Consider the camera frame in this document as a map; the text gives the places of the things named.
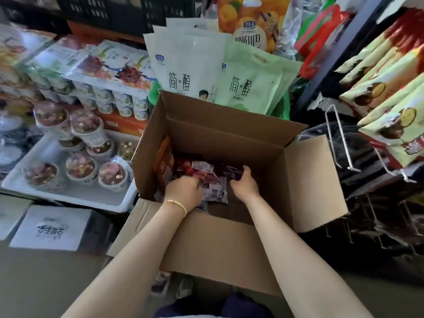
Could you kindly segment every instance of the blue logo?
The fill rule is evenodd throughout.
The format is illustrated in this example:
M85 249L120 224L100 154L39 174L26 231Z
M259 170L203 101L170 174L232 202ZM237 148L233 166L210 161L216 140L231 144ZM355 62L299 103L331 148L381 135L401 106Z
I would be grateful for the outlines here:
M243 27L245 29L253 29L254 27L256 27L256 21L246 21L245 23L243 23Z

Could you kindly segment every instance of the bracelet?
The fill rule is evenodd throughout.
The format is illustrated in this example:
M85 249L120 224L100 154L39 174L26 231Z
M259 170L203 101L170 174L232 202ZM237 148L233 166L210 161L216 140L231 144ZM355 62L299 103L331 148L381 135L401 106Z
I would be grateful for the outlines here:
M170 202L170 203L174 203L176 205L178 205L180 208L182 208L184 210L184 217L186 217L187 215L187 209L184 207L184 205L182 205L180 202L176 201L176 200L167 200L165 201L165 203Z

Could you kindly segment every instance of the pants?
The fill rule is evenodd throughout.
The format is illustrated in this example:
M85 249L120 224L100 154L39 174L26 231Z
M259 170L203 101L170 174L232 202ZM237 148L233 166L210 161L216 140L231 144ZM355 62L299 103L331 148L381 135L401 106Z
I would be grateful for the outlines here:
M235 293L215 306L214 312L205 312L194 296L177 299L172 305L160 308L153 318L178 317L190 315L215 315L225 318L274 318L264 305L242 293Z

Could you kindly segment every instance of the hand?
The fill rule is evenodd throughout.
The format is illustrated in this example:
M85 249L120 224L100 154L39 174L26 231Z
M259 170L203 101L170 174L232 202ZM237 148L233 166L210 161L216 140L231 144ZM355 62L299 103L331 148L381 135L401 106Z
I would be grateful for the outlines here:
M187 212L190 212L200 205L202 194L203 189L199 184L198 178L183 176L166 186L164 200L180 202L187 209Z
M245 204L251 199L259 195L258 184L253 179L249 166L243 166L244 172L240 181L231 180L230 185L236 194Z

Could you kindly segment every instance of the shoe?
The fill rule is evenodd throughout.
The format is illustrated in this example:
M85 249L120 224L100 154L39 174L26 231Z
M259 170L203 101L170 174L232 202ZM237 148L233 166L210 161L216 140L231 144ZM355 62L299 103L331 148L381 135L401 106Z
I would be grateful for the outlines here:
M193 279L190 276L181 280L177 290L177 299L185 298L193 294Z

